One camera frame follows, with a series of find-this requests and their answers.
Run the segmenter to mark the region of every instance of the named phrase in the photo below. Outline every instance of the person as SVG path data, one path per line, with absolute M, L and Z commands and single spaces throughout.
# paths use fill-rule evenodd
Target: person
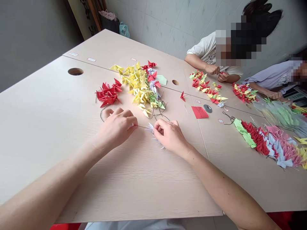
M 230 37 L 223 31 L 216 31 L 201 39 L 187 51 L 185 61 L 211 75 L 218 75 L 219 82 L 234 83 L 242 76 L 242 60 L 251 59 L 259 45 L 266 43 L 282 16 L 282 10 L 268 11 L 272 4 L 268 0 L 252 0 L 244 10 L 241 23 Z
M 98 133 L 75 155 L 55 165 L 0 207 L 0 229 L 49 229 L 86 173 L 138 127 L 137 118 L 129 110 L 105 109 L 102 116 L 105 122 Z M 159 119 L 153 131 L 168 151 L 190 164 L 213 200 L 238 229 L 280 229 L 244 189 L 187 142 L 177 121 Z
M 306 69 L 304 61 L 289 60 L 272 65 L 245 79 L 241 84 L 249 84 L 253 90 L 258 90 L 273 100 L 286 102 L 288 100 L 283 95 L 296 86 L 294 81 L 297 81 L 298 77 L 306 75 L 304 69 Z

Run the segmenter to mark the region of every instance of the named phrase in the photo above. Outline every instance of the black hair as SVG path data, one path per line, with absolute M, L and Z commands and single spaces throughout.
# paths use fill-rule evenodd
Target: black hair
M 266 38 L 275 30 L 282 17 L 282 10 L 272 13 L 268 0 L 252 0 L 248 3 L 231 31 L 231 59 L 251 59 L 252 52 L 260 51 L 259 45 L 266 44 Z

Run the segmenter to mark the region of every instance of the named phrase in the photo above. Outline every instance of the hand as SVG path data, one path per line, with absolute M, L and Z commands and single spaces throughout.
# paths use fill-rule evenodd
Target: hand
M 153 134 L 161 144 L 173 153 L 179 155 L 183 159 L 193 148 L 183 136 L 177 121 L 157 120 L 154 124 Z
M 266 96 L 268 96 L 269 98 L 273 99 L 273 100 L 278 100 L 282 97 L 282 93 L 281 92 L 272 92 L 272 91 L 267 91 L 265 93 Z
M 138 120 L 130 110 L 105 109 L 102 118 L 105 122 L 92 139 L 95 148 L 101 151 L 105 148 L 111 151 L 121 145 L 138 127 Z
M 219 74 L 220 73 L 220 67 L 216 65 L 209 65 L 207 64 L 205 67 L 205 71 L 208 74 L 214 75 L 214 74 Z
M 293 103 L 293 101 L 288 100 L 288 99 L 284 98 L 283 96 L 280 97 L 280 98 L 278 98 L 277 100 L 278 100 L 278 101 L 281 101 L 281 102 L 290 102 L 290 103 Z
M 229 79 L 229 77 L 230 77 L 230 75 L 229 75 L 228 73 L 220 73 L 220 74 L 218 75 L 217 80 L 218 80 L 219 82 L 224 82 L 224 81 L 227 81 L 227 80 Z

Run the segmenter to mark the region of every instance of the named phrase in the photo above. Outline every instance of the table grommet hole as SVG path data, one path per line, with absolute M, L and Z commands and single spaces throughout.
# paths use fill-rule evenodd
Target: table grommet hole
M 176 81 L 176 80 L 172 80 L 172 83 L 173 83 L 174 85 L 179 85 L 179 82 Z
M 79 76 L 84 73 L 82 69 L 79 68 L 71 68 L 68 70 L 68 73 L 73 76 Z

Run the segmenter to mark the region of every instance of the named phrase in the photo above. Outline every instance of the plastic bag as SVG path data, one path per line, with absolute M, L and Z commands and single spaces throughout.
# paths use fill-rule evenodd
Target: plastic bag
M 119 25 L 119 34 L 120 35 L 123 35 L 127 38 L 130 38 L 130 34 L 129 34 L 129 31 L 128 31 L 128 26 L 125 25 L 123 22 L 120 23 Z

